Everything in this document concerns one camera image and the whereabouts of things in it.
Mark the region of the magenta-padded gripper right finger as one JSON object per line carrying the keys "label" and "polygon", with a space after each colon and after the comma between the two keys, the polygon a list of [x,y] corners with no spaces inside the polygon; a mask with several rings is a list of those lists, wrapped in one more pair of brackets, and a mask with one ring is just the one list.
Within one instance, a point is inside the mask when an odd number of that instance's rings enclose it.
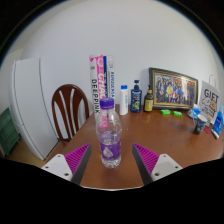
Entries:
{"label": "magenta-padded gripper right finger", "polygon": [[144,185],[164,178],[182,167],[167,154],[156,154],[155,152],[134,143],[132,154],[136,160]]}

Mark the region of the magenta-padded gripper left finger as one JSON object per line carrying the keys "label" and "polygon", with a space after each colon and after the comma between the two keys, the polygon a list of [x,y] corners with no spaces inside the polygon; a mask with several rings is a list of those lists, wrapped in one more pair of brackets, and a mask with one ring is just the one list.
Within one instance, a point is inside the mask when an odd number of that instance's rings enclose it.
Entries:
{"label": "magenta-padded gripper left finger", "polygon": [[66,155],[57,154],[42,169],[79,185],[90,155],[91,145],[85,144]]}

